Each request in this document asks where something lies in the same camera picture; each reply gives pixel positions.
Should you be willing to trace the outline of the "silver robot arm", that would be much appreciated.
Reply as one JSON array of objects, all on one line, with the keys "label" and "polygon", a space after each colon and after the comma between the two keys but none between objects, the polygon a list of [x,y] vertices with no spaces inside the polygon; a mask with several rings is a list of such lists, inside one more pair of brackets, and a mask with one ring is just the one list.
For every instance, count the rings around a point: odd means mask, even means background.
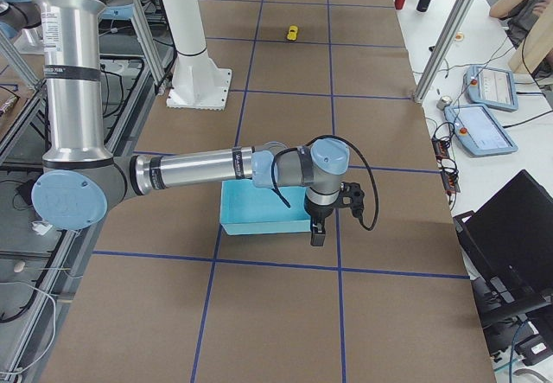
[{"label": "silver robot arm", "polygon": [[41,11],[51,145],[32,188],[35,211],[66,230],[93,225],[122,201],[184,185],[250,179],[259,188],[305,188],[311,243],[340,205],[349,149],[321,136],[282,149],[274,143],[180,156],[115,157],[105,147],[99,17],[133,0],[32,0]]}]

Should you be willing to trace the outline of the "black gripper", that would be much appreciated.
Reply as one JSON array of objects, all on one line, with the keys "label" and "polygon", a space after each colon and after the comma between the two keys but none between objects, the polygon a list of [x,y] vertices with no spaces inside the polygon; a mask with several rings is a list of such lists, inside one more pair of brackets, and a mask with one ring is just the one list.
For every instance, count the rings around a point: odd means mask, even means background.
[{"label": "black gripper", "polygon": [[323,246],[326,238],[326,219],[333,213],[332,209],[308,210],[310,216],[310,245]]}]

